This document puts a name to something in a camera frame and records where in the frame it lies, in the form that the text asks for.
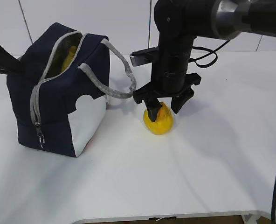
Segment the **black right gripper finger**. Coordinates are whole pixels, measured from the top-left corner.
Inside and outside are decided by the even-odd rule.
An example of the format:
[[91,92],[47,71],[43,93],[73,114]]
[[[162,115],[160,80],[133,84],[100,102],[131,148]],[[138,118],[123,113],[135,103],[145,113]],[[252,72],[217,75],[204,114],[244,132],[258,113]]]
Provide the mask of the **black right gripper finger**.
[[183,105],[192,97],[194,96],[194,91],[192,88],[186,89],[182,92],[179,96],[173,97],[171,101],[171,109],[172,111],[177,114]]
[[157,119],[157,115],[159,113],[159,110],[162,107],[162,104],[158,101],[157,98],[149,98],[144,100],[148,117],[151,122],[155,122]]

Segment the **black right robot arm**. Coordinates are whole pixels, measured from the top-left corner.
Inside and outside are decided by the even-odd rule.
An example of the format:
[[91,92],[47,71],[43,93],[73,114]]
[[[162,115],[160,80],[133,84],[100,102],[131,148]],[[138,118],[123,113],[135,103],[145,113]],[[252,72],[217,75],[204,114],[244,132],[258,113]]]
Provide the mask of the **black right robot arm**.
[[276,0],[159,0],[154,7],[159,31],[157,47],[131,53],[133,66],[152,65],[149,83],[134,91],[145,103],[149,119],[157,119],[160,98],[171,98],[178,113],[201,77],[187,72],[197,37],[230,41],[240,33],[276,37]]

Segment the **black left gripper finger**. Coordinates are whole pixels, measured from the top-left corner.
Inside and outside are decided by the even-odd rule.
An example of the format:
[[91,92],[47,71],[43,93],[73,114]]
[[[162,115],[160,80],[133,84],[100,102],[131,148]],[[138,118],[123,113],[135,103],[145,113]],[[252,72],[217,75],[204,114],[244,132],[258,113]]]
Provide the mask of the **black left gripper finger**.
[[0,74],[23,74],[24,65],[0,46]]

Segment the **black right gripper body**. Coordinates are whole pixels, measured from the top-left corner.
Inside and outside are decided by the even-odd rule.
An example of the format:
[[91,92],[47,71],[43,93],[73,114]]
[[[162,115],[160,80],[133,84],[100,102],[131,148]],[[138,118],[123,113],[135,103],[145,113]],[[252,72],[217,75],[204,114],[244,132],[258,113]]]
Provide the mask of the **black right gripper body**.
[[133,99],[137,104],[149,98],[173,98],[179,96],[192,85],[199,85],[201,77],[197,73],[183,74],[170,77],[162,76],[152,79],[149,83],[134,91]]

